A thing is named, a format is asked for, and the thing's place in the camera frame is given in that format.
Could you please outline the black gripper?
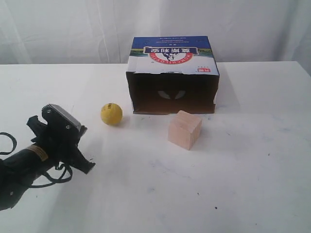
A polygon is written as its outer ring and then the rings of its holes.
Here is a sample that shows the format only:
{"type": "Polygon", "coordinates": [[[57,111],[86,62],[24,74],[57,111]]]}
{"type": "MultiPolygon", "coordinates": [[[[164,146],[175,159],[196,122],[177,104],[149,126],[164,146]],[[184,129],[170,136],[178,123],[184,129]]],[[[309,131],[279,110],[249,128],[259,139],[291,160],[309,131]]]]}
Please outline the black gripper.
{"type": "Polygon", "coordinates": [[[32,116],[28,119],[27,126],[35,134],[32,142],[47,147],[52,158],[69,164],[84,174],[94,168],[95,163],[88,161],[78,149],[80,139],[87,131],[84,125],[78,133],[74,130],[56,129],[39,121],[38,116],[32,116]]]}

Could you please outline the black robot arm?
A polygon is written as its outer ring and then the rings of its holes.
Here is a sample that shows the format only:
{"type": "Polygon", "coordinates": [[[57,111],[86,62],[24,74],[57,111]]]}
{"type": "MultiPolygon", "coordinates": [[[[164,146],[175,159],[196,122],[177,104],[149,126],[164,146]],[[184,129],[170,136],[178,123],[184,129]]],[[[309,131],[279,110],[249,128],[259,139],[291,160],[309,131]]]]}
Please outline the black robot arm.
{"type": "Polygon", "coordinates": [[[30,188],[69,182],[74,168],[88,174],[95,166],[78,149],[84,125],[63,118],[45,124],[33,116],[27,126],[35,134],[32,144],[0,162],[1,210],[13,208],[30,188]]]}

